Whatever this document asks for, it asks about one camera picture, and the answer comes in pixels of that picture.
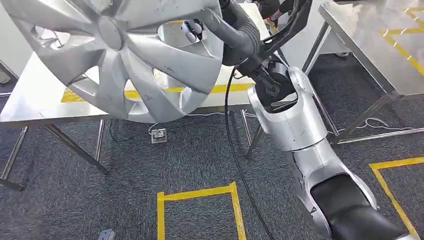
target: hubcap center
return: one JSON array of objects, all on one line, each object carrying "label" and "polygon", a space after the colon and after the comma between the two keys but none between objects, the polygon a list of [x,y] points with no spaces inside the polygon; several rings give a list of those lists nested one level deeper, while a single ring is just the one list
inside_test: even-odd
[{"label": "hubcap center", "polygon": [[120,29],[107,17],[103,17],[98,22],[98,30],[103,41],[114,50],[121,50],[123,47],[123,38]]}]

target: table leg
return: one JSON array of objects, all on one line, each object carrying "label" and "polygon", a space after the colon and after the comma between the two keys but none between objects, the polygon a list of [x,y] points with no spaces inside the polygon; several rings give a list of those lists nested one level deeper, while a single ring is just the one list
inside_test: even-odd
[{"label": "table leg", "polygon": [[0,98],[8,98],[11,96],[11,92],[2,92],[0,93]]},{"label": "table leg", "polygon": [[309,52],[309,55],[306,58],[306,61],[302,67],[302,71],[308,74],[309,70],[311,70],[311,65],[314,64],[314,58],[317,59],[317,51],[319,50],[320,46],[323,44],[324,36],[326,36],[327,31],[329,29],[330,25],[325,21],[324,24],[321,27],[321,30],[319,31],[318,36],[316,37],[315,43],[312,46],[312,49]]},{"label": "table leg", "polygon": [[264,135],[264,129],[261,125],[257,127],[257,130],[254,134],[252,143],[249,147],[249,151],[247,152],[247,157],[250,158],[252,156],[252,151],[256,149],[258,146],[259,141],[261,140],[262,136]]},{"label": "table leg", "polygon": [[408,134],[417,134],[417,133],[422,133],[422,132],[424,132],[424,127],[423,128],[417,128],[417,129],[382,133],[382,134],[371,135],[371,136],[353,137],[353,138],[349,138],[349,139],[340,140],[338,142],[338,144],[357,143],[357,142],[362,142],[362,141],[366,141],[366,140],[383,139],[383,138],[388,138],[388,137],[402,136],[402,135],[408,135]]},{"label": "table leg", "polygon": [[337,130],[337,127],[334,124],[332,118],[330,117],[329,112],[327,111],[326,107],[324,106],[324,103],[321,101],[320,96],[318,96],[317,91],[315,91],[314,86],[312,86],[311,81],[309,79],[307,81],[308,81],[308,83],[310,85],[310,89],[312,90],[313,99],[315,99],[315,103],[318,105],[319,109],[321,109],[321,113],[324,116],[324,119],[327,121],[327,123],[330,126],[330,129],[334,133],[334,135],[335,136],[338,136],[339,135],[339,131]]},{"label": "table leg", "polygon": [[17,141],[15,145],[13,146],[9,159],[7,160],[6,167],[4,168],[3,173],[1,174],[1,177],[0,177],[0,185],[3,185],[5,187],[11,188],[16,191],[23,191],[25,188],[18,183],[9,181],[8,178],[15,164],[15,160],[19,153],[19,150],[21,149],[22,143],[24,142],[25,136],[28,133],[28,129],[29,127],[26,126],[22,128],[22,130],[20,131],[19,137],[17,138]]},{"label": "table leg", "polygon": [[74,142],[69,136],[62,132],[57,126],[50,124],[45,126],[53,135],[55,135],[63,144],[68,148],[82,157],[90,165],[95,166],[103,174],[107,174],[108,170],[98,163],[90,154],[88,154],[84,149],[82,149],[76,142]]},{"label": "table leg", "polygon": [[249,143],[249,147],[252,145],[251,134],[249,132],[248,120],[246,118],[245,110],[241,110],[241,118],[243,119],[243,127],[247,137],[247,143]]},{"label": "table leg", "polygon": [[372,106],[370,106],[364,113],[362,113],[349,127],[347,127],[340,135],[335,136],[332,140],[332,144],[338,144],[341,140],[345,139],[351,132],[353,132],[359,125],[365,120],[371,117],[374,113],[380,110],[384,105],[390,103],[390,97],[388,94],[380,97]]},{"label": "table leg", "polygon": [[103,133],[105,131],[105,120],[100,120],[100,127],[98,129],[97,145],[95,147],[95,160],[100,162],[100,151],[102,150]]}]

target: yellow tape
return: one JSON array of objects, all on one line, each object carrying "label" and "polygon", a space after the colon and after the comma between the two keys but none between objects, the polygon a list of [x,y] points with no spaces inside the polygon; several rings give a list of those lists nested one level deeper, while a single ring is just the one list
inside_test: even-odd
[{"label": "yellow tape", "polygon": [[236,182],[228,186],[220,186],[195,191],[187,191],[165,195],[163,191],[157,193],[157,240],[165,240],[165,201],[178,201],[199,197],[207,197],[218,194],[231,194],[232,207],[234,209],[235,224],[239,240],[246,240],[245,226],[243,224],[242,209],[239,195],[237,194]]},{"label": "yellow tape", "polygon": [[242,209],[240,207],[236,182],[232,182],[229,186],[231,188],[232,208],[234,210],[235,225],[237,226],[238,239],[246,240],[245,225],[243,224]]},{"label": "yellow tape", "polygon": [[169,21],[167,24],[182,24],[183,20]]},{"label": "yellow tape", "polygon": [[418,239],[420,239],[417,231],[415,230],[414,226],[412,225],[411,221],[409,220],[407,214],[404,212],[401,205],[399,205],[398,201],[396,201],[396,199],[395,199],[395,196],[393,196],[392,192],[390,191],[389,186],[387,185],[387,182],[384,180],[380,171],[376,168],[372,168],[372,171],[374,172],[377,180],[380,182],[385,194],[387,194],[388,198],[391,200],[391,203],[393,204],[394,208],[396,209],[396,211],[399,214],[400,218],[402,219],[403,223],[408,228],[409,232],[412,235],[416,236]]},{"label": "yellow tape", "polygon": [[206,197],[206,196],[212,196],[212,195],[218,195],[218,194],[228,194],[230,192],[231,192],[230,186],[221,186],[221,187],[214,187],[209,189],[186,191],[186,192],[165,195],[163,197],[163,200],[178,201],[178,200],[193,199],[193,198]]},{"label": "yellow tape", "polygon": [[403,48],[397,41],[395,41],[390,34],[383,34],[386,41],[392,45],[409,63],[418,70],[418,72],[424,76],[424,66],[422,66],[412,55],[410,55],[405,48]]},{"label": "yellow tape", "polygon": [[[254,83],[237,83],[232,84],[229,88],[230,92],[243,92],[247,91],[250,86],[252,86]],[[181,93],[184,90],[183,87],[173,87],[173,88],[166,88],[164,91],[169,93]],[[212,88],[210,91],[211,94],[220,94],[225,93],[227,90],[227,85],[216,85]],[[137,93],[136,90],[128,90],[124,92],[125,97],[128,99],[140,99],[140,95]],[[69,88],[65,89],[65,92],[63,93],[63,97],[61,100],[62,103],[75,103],[75,102],[85,102],[84,99],[82,99],[80,96],[76,95],[74,92],[72,92]]]},{"label": "yellow tape", "polygon": [[379,31],[383,36],[386,35],[401,35],[401,34],[422,34],[424,29],[422,28],[403,28],[403,29],[387,29]]},{"label": "yellow tape", "polygon": [[157,240],[165,240],[165,202],[163,191],[157,193]]},{"label": "yellow tape", "polygon": [[405,13],[410,16],[421,28],[424,29],[424,22],[421,21],[413,12],[421,12],[423,7],[412,7],[405,11]]},{"label": "yellow tape", "polygon": [[406,9],[406,11],[413,11],[413,12],[424,12],[424,6],[419,7],[409,7]]},{"label": "yellow tape", "polygon": [[387,168],[401,167],[401,166],[414,165],[414,164],[424,164],[424,157],[371,163],[369,166],[372,169],[387,169]]}]

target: hubcap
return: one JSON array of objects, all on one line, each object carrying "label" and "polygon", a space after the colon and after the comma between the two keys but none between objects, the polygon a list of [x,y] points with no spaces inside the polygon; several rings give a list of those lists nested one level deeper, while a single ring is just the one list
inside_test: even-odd
[{"label": "hubcap", "polygon": [[[218,37],[205,29],[202,41],[190,44],[179,23],[167,24],[198,19],[208,8],[221,15],[219,0],[0,2],[63,84],[121,119],[163,123],[182,118],[208,97],[220,73],[224,44]],[[41,38],[36,26],[70,37],[61,47],[52,47],[56,39]],[[96,66],[98,81],[86,74]],[[129,80],[140,100],[126,97]]]},{"label": "hubcap", "polygon": [[123,38],[120,29],[112,19],[102,17],[98,22],[98,30],[104,42],[113,50],[121,50]]}]

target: black cable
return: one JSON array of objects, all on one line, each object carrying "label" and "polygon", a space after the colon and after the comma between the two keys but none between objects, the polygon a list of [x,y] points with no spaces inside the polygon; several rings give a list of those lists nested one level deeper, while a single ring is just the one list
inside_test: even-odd
[{"label": "black cable", "polygon": [[231,148],[232,156],[234,158],[235,164],[237,165],[238,173],[240,174],[241,181],[243,182],[243,185],[246,188],[246,192],[247,192],[247,195],[249,196],[249,200],[250,200],[250,202],[253,206],[253,209],[256,212],[256,215],[259,218],[259,221],[262,224],[263,228],[265,229],[266,233],[268,234],[269,238],[271,240],[275,240],[275,238],[271,234],[271,231],[269,230],[267,224],[265,223],[264,219],[262,218],[262,214],[259,211],[258,206],[256,205],[256,202],[255,202],[255,199],[253,198],[253,196],[251,194],[248,183],[246,182],[245,176],[243,175],[242,169],[240,167],[240,162],[237,159],[236,151],[234,150],[234,146],[233,146],[233,140],[231,139],[230,124],[229,124],[229,121],[228,121],[228,95],[230,93],[230,85],[231,85],[231,81],[233,80],[235,71],[236,71],[236,68],[234,67],[233,70],[232,70],[232,73],[229,77],[228,85],[226,87],[226,93],[225,93],[225,106],[224,106],[225,107],[225,113],[224,114],[225,114],[226,134],[228,136],[228,142],[229,142],[229,146]]},{"label": "black cable", "polygon": [[112,120],[110,121],[110,125],[109,125],[109,135],[110,135],[110,137],[112,138],[112,140],[113,140],[113,141],[118,142],[118,143],[128,142],[128,141],[130,141],[130,140],[133,140],[133,139],[135,139],[135,138],[141,137],[141,136],[143,136],[143,135],[145,135],[145,134],[148,134],[148,133],[149,133],[149,131],[146,131],[146,132],[143,132],[143,133],[140,133],[140,134],[137,134],[137,135],[131,136],[131,137],[129,137],[129,138],[116,139],[116,138],[115,138],[115,136],[114,136],[114,135],[113,135],[113,133],[112,133],[112,124],[113,124],[113,122],[114,122],[114,120],[112,119]]}]

